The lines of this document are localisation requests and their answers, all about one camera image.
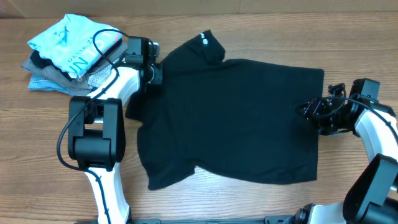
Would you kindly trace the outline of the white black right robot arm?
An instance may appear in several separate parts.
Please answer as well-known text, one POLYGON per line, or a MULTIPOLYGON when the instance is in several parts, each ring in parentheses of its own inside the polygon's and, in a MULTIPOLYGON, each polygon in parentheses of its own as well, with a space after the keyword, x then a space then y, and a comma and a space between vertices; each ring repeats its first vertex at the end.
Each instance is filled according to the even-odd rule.
POLYGON ((378 99, 380 83, 367 78, 331 85, 328 97, 314 97, 297 111, 322 136, 351 132, 361 138, 369 165, 341 203, 308 204, 286 223, 397 223, 397 121, 378 99))

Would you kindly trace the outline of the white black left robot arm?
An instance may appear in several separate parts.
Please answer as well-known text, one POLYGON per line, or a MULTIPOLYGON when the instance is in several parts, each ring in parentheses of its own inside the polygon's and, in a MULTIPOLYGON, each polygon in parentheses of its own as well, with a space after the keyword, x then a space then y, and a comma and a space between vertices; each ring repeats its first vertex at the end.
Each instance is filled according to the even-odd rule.
POLYGON ((98 209, 95 222, 132 223, 120 171, 126 149, 123 106, 133 93, 161 86, 162 66, 118 67, 108 74, 97 90, 70 100, 68 154, 90 181, 98 209))

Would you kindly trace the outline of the black t-shirt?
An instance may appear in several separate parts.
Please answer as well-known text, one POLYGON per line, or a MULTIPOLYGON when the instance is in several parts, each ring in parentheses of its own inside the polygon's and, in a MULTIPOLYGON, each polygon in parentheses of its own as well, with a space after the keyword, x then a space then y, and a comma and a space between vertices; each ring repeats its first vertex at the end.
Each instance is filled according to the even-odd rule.
POLYGON ((297 108, 322 94, 325 72, 224 55, 206 30, 163 59, 159 90, 131 96, 126 117, 141 122, 148 188, 180 182, 196 167, 262 184, 315 180, 318 132, 297 108))

